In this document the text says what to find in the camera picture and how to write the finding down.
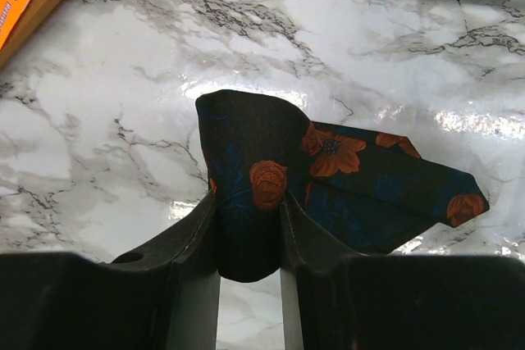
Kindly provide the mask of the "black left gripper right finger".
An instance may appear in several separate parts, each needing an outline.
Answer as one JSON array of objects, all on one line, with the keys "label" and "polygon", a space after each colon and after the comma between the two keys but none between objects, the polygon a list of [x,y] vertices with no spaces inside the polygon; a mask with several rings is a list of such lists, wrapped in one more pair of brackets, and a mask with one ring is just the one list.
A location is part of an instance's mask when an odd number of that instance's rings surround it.
[{"label": "black left gripper right finger", "polygon": [[281,204],[288,349],[521,349],[524,265],[498,256],[363,256]]}]

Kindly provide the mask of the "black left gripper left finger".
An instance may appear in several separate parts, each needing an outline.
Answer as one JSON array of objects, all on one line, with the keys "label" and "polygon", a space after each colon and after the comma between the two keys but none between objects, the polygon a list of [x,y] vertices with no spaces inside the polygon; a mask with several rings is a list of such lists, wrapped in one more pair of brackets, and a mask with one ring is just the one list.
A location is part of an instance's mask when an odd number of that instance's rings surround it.
[{"label": "black left gripper left finger", "polygon": [[216,201],[110,263],[72,252],[1,257],[4,349],[213,349]]}]

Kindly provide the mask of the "dark orange-patterned necktie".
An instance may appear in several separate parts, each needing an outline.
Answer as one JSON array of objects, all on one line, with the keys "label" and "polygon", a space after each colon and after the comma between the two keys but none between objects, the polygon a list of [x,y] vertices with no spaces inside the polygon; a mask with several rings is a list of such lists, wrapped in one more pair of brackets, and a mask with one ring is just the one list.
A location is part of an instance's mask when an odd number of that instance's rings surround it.
[{"label": "dark orange-patterned necktie", "polygon": [[407,137],[316,122],[263,94],[219,90],[195,106],[217,199],[218,270],[229,280],[254,282],[278,269],[287,198],[365,255],[490,208],[472,175],[424,160]]}]

